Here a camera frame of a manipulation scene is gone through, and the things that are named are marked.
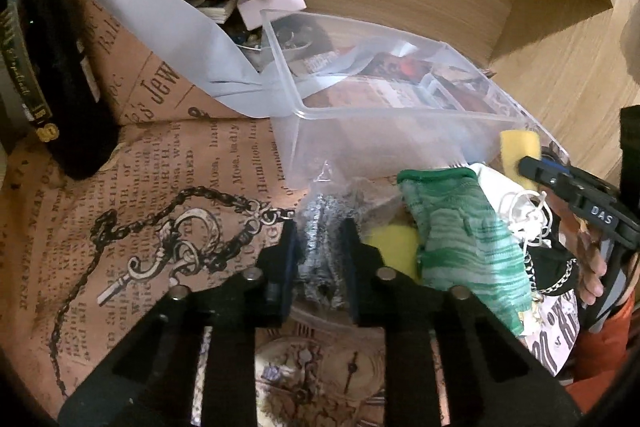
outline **yellow sponge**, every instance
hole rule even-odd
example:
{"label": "yellow sponge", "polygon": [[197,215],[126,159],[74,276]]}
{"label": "yellow sponge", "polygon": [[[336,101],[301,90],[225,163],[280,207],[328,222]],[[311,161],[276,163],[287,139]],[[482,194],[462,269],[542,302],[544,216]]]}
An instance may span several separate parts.
{"label": "yellow sponge", "polygon": [[518,174],[518,163],[524,156],[540,159],[540,136],[533,131],[511,130],[500,133],[500,155],[504,175],[527,190],[536,190],[536,184]]}
{"label": "yellow sponge", "polygon": [[378,248],[387,266],[402,272],[418,282],[418,231],[408,225],[386,225],[371,231],[364,241]]}

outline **human hand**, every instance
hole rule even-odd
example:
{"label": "human hand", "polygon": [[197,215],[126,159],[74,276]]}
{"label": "human hand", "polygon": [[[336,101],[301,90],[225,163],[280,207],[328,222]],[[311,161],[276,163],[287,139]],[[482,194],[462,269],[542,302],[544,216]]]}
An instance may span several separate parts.
{"label": "human hand", "polygon": [[580,264],[578,295],[582,302],[592,305],[604,292],[600,277],[606,274],[607,263],[600,256],[599,230],[580,230],[577,236],[574,255]]}
{"label": "human hand", "polygon": [[575,255],[580,265],[578,295],[582,302],[592,305],[604,293],[600,277],[607,272],[607,263],[600,256],[600,230],[581,226],[569,205],[553,192],[549,191],[546,201],[560,217],[560,232],[564,235],[564,245]]}

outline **green striped cloth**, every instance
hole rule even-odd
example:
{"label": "green striped cloth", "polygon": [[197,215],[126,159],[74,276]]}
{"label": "green striped cloth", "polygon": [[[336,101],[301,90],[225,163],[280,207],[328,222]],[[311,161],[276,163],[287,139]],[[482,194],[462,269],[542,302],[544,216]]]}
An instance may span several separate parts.
{"label": "green striped cloth", "polygon": [[402,171],[398,184],[423,245],[422,283],[446,291],[467,286],[514,335],[518,312],[531,308],[524,256],[495,214],[471,169]]}

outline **plastic bag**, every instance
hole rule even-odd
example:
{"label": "plastic bag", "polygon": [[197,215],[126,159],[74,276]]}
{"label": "plastic bag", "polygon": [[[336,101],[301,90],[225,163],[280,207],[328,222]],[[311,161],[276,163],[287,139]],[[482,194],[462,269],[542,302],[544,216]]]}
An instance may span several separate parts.
{"label": "plastic bag", "polygon": [[390,182],[356,178],[347,182],[327,163],[300,201],[296,224],[302,245],[296,295],[330,309],[346,306],[339,229],[352,217],[360,235],[386,225],[402,207]]}

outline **red object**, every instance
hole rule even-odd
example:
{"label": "red object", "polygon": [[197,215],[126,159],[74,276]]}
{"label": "red object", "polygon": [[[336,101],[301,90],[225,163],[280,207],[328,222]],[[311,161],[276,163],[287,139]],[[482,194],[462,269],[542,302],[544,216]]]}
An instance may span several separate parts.
{"label": "red object", "polygon": [[635,295],[631,295],[625,306],[604,323],[600,333],[583,331],[578,335],[574,347],[574,383],[566,389],[582,412],[596,404],[626,361],[635,300]]}

